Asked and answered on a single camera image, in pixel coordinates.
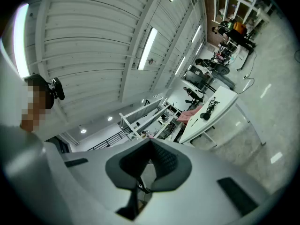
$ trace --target white desk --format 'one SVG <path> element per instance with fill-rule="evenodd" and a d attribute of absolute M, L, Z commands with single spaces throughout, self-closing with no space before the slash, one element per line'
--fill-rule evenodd
<path fill-rule="evenodd" d="M 210 119 L 208 121 L 200 118 L 201 113 L 205 113 L 208 105 L 213 98 L 220 102 L 215 106 L 215 109 L 211 112 Z M 210 127 L 212 127 L 216 122 L 218 122 L 229 110 L 230 108 L 236 105 L 238 110 L 243 114 L 246 118 L 247 122 L 251 122 L 253 125 L 259 139 L 261 140 L 262 144 L 266 143 L 266 140 L 263 136 L 263 133 L 257 123 L 252 118 L 251 114 L 249 113 L 247 107 L 241 101 L 239 96 L 224 87 L 219 87 L 218 90 L 214 93 L 214 95 L 203 105 L 203 107 L 188 121 L 186 129 L 180 139 L 180 143 L 186 143 L 191 141 L 192 139 L 196 138 L 197 136 L 203 134 L 209 140 L 211 140 L 215 146 L 217 143 L 205 132 Z"/>

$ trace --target black headphones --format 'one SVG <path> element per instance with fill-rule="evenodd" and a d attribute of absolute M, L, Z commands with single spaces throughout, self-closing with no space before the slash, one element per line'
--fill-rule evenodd
<path fill-rule="evenodd" d="M 46 93 L 46 108 L 50 109 L 53 107 L 54 100 L 59 98 L 60 100 L 65 99 L 64 90 L 57 77 L 52 79 L 52 82 L 46 82 L 46 80 L 40 74 L 33 74 L 25 77 L 24 81 L 31 86 L 39 86 L 41 90 Z"/>

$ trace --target wall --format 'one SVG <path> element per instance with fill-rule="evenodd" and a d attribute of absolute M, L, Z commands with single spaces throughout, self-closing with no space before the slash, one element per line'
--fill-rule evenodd
<path fill-rule="evenodd" d="M 209 46 L 213 46 L 215 48 L 216 52 L 217 50 L 219 50 L 216 46 L 210 44 L 210 43 L 205 43 L 203 49 L 200 51 L 199 56 L 197 58 L 201 58 L 201 59 L 211 59 L 214 55 L 214 52 L 211 52 L 208 50 Z"/>
<path fill-rule="evenodd" d="M 120 132 L 121 128 L 117 123 L 112 124 L 111 126 L 107 127 L 106 129 L 102 129 L 101 131 L 83 139 L 80 144 L 76 147 L 78 152 L 80 151 L 87 151 L 88 149 L 96 146 L 97 144 L 105 141 L 106 139 L 110 138 L 111 136 L 115 135 L 116 133 Z M 128 141 L 127 137 L 124 137 L 122 140 L 118 142 L 118 144 L 124 143 Z"/>
<path fill-rule="evenodd" d="M 68 143 L 67 145 L 68 145 L 68 147 L 69 147 L 69 151 L 70 151 L 70 152 L 77 152 L 76 146 L 74 146 L 74 145 L 71 144 L 71 143 Z"/>

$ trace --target gray floor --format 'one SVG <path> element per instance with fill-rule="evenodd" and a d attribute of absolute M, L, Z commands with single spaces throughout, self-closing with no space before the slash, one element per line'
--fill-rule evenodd
<path fill-rule="evenodd" d="M 260 145 L 251 124 L 233 107 L 215 125 L 216 129 L 207 132 L 218 143 L 216 148 L 203 136 L 192 144 L 241 166 L 273 193 L 289 182 L 300 158 L 300 63 L 294 59 L 300 47 L 288 22 L 276 13 L 255 42 L 256 54 L 248 58 L 242 71 L 231 69 L 228 77 L 236 83 L 237 93 L 250 86 L 252 81 L 248 83 L 243 77 L 250 73 L 257 55 L 250 76 L 255 83 L 239 96 L 261 126 L 267 143 Z M 214 81 L 213 87 L 219 85 Z M 276 160 L 278 153 L 282 156 Z"/>

